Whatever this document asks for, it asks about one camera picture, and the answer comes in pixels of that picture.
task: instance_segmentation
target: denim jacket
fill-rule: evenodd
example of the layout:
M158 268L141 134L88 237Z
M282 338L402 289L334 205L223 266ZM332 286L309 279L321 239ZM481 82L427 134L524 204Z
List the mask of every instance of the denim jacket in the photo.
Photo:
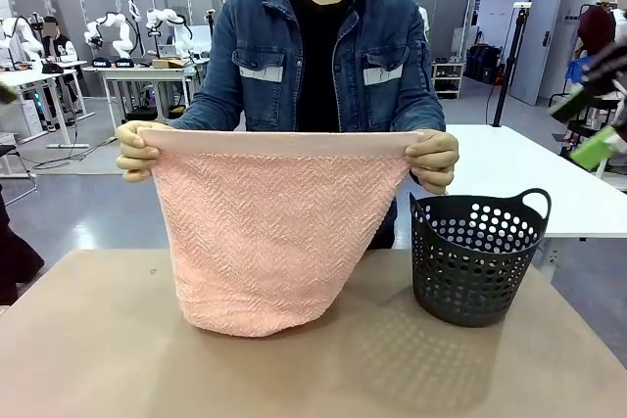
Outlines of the denim jacket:
M209 70L179 129L297 131L303 41L289 0L228 0ZM444 130L413 0L354 0L333 54L342 132ZM384 226L396 217L392 208Z

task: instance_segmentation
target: person's left hand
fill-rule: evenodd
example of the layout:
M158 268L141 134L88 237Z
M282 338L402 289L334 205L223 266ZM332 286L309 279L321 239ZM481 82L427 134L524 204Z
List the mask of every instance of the person's left hand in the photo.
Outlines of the person's left hand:
M444 195L453 182L455 164L459 160L459 142L448 132L424 129L419 142L405 150L411 173L422 187L434 195Z

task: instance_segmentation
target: green object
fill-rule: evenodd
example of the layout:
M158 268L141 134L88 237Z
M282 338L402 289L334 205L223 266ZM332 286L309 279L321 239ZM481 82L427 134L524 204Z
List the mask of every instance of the green object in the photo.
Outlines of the green object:
M570 154L570 158L588 170L596 168L599 163L609 159L614 154L605 143L605 140L614 134L616 131L613 127L605 127L579 146L576 151Z

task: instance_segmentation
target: door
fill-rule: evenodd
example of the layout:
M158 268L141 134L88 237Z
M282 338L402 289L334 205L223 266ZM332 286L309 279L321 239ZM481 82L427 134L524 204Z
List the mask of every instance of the door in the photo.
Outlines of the door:
M535 106L553 39L561 0L531 0L509 95Z

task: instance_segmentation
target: black object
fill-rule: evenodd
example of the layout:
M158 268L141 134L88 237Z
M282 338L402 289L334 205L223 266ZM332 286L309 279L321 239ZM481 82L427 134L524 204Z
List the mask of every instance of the black object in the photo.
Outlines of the black object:
M542 217L523 204L541 194ZM410 195L413 293L445 322L485 327L503 319L542 240L551 197L541 189L513 198Z
M99 69L108 69L111 67L111 61L107 58L94 58L91 62L91 67Z
M135 63L131 59L118 59L116 61L116 68L118 69L133 69Z
M56 63L45 63L41 69L41 73L63 73L64 70Z
M493 127L501 127L501 116L503 115L503 107L506 104L507 90L509 89L509 82L511 81L511 73L513 72L513 67L516 64L516 57L520 47L520 37L522 36L522 28L524 28L528 16L529 11L527 9L520 9L520 12L518 12L516 30L513 33L511 48L509 49L506 74L503 79L503 86L501 87L501 95L499 96L499 103L497 104L497 112L495 113L494 122L492 123Z

